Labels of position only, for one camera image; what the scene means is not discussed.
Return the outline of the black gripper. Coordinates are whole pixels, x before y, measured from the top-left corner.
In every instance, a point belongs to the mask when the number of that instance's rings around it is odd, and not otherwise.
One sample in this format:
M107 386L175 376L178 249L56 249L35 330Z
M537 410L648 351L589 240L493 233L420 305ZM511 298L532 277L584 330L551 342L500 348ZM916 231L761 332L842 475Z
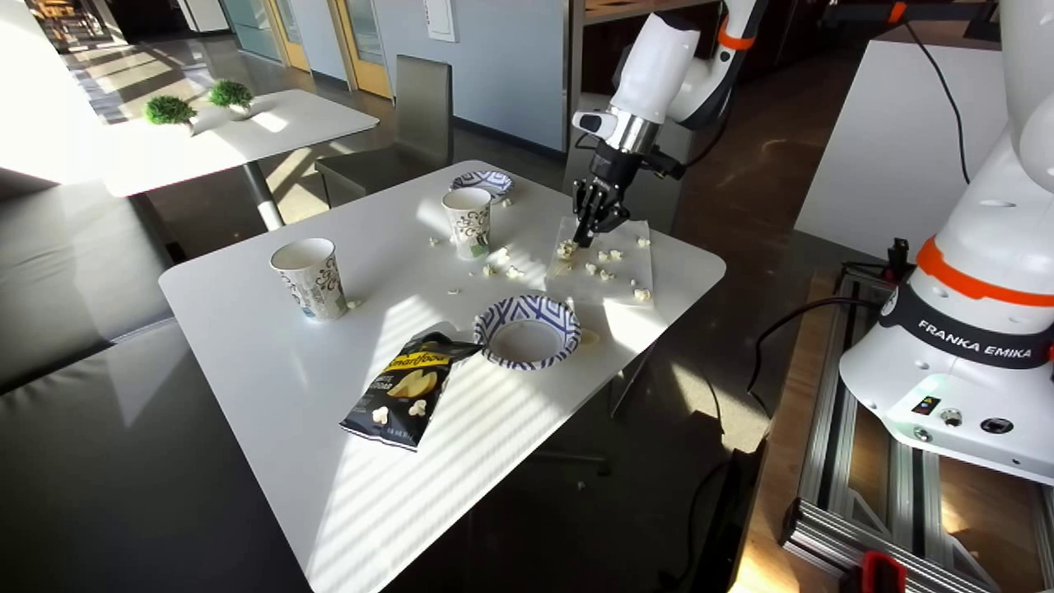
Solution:
M574 242L589 248L592 231L607 233L628 217L623 191L653 156L660 125L634 112L604 109L576 112L574 127L596 137L589 173L574 181Z

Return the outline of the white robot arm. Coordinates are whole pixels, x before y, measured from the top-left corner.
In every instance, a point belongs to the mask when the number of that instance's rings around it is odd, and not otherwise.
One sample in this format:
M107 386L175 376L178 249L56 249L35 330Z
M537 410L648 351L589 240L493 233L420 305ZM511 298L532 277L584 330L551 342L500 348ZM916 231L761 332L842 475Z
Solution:
M718 0L714 53L653 14L615 95L574 125L592 134L589 173L574 184L576 240L627 219L644 168L680 173L656 146L663 123L718 123L753 47L765 0ZM1000 0L1008 131L877 326L841 355L841 378L882 429L913 448L1054 479L1054 0Z

